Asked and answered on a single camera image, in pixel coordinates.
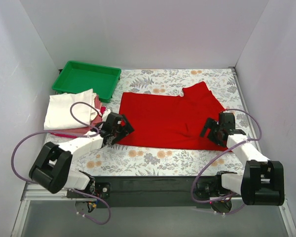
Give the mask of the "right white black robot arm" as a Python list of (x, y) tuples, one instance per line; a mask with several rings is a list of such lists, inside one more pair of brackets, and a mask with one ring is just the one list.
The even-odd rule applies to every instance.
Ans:
[(240, 195), (246, 205), (281, 206), (284, 203), (284, 168), (251, 144), (252, 139), (236, 128), (233, 113), (219, 113), (218, 120), (207, 118), (200, 133), (211, 142), (233, 152), (244, 166), (243, 174), (219, 171), (215, 176), (198, 179), (196, 193), (200, 198), (211, 195)]

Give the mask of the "red t shirt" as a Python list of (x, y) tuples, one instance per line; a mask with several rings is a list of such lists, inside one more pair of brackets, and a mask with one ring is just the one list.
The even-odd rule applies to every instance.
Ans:
[(224, 151), (201, 131), (207, 118), (217, 120), (224, 107), (205, 82), (183, 88), (182, 96), (124, 92), (119, 113), (134, 132), (120, 145), (180, 150)]

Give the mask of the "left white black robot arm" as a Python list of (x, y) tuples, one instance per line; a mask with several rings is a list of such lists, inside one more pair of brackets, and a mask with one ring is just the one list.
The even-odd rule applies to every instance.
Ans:
[(83, 197), (91, 197), (95, 192), (92, 176), (73, 171), (72, 162), (93, 150), (112, 146), (134, 131), (125, 115), (111, 112), (100, 125), (81, 137), (59, 144), (44, 144), (29, 177), (52, 194), (62, 189), (77, 189)]

